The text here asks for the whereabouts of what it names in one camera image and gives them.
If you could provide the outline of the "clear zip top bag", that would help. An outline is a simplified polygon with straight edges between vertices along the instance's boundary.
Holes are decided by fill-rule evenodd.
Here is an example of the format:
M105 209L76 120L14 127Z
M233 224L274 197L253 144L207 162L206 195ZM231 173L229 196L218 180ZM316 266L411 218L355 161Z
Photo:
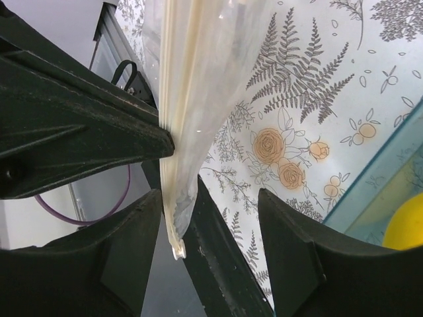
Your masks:
M159 161L175 259L198 194L197 175L258 57L270 1L146 1L144 69L174 153Z

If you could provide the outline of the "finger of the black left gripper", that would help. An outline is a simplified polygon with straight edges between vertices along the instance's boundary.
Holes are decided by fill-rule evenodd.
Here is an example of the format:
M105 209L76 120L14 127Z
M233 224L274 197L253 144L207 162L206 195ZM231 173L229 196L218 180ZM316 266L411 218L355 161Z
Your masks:
M22 199L109 168L169 157L157 112L1 39L1 197Z

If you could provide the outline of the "yellow lemon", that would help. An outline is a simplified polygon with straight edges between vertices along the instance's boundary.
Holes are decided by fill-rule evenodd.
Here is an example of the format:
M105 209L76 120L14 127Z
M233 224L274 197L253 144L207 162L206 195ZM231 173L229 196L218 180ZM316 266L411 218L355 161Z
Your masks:
M408 250L422 245L422 194L404 202L392 216L382 246Z

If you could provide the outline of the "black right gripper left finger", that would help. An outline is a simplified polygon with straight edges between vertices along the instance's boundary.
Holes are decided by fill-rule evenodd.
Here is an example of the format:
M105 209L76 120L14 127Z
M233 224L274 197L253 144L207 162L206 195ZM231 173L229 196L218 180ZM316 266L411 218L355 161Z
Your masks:
M2 316L139 316L161 192L43 247L1 251Z

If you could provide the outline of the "clear blue glass tray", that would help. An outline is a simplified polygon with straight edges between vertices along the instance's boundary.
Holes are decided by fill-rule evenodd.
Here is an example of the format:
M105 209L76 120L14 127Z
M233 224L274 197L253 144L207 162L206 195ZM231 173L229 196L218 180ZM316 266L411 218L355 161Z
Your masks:
M323 224L352 238L382 245L395 211L422 193L422 102L378 150Z

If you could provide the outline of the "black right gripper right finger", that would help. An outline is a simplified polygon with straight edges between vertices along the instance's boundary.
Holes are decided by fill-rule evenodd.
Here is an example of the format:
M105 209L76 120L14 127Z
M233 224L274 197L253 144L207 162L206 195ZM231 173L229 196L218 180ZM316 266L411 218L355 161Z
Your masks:
M261 189L258 215L277 316L421 316L422 249L339 233Z

